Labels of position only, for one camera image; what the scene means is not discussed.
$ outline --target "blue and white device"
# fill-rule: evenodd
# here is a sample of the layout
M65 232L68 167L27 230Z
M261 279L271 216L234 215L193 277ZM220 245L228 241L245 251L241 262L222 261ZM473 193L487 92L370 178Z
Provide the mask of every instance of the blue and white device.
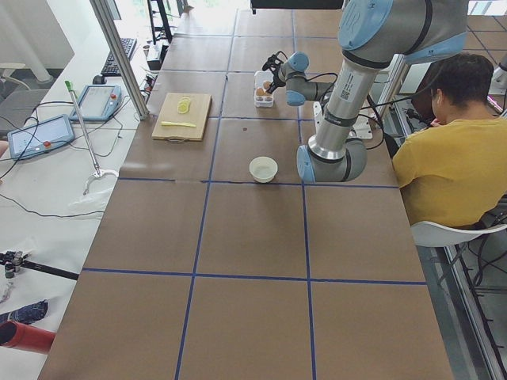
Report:
M24 160L60 148L74 140L67 115L60 115L7 134L10 157Z
M78 98L84 121L103 123L109 120L121 104L121 87L118 85L87 85ZM69 119L79 121L75 110Z

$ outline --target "wooden cutting board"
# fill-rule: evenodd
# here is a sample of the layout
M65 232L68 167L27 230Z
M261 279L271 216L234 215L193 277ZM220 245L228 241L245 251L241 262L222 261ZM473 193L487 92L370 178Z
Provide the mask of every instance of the wooden cutting board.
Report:
M182 97L190 98L189 111L178 113L177 104ZM167 93L158 114L151 137L153 139L181 139L202 141L212 96L208 93ZM162 121L191 123L195 127L162 126Z

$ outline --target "white cup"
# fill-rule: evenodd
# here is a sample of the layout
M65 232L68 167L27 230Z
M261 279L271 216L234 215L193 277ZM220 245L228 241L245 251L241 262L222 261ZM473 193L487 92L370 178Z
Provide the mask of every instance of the white cup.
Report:
M265 184L275 177L278 164L272 158L261 156L251 161L249 169L254 180Z

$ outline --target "black keyboard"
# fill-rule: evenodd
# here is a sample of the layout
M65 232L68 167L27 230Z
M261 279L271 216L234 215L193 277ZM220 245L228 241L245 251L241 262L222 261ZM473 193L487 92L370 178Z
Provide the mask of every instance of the black keyboard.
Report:
M123 45L125 54L127 55L127 58L129 60L134 55L136 43L137 43L137 40L135 38L122 38L121 39L121 44ZM116 64L116 60L114 59L112 52L109 52L108 58L105 60L104 67L102 67L101 74L105 77L119 77L119 76L121 76L120 69L118 68L118 65Z

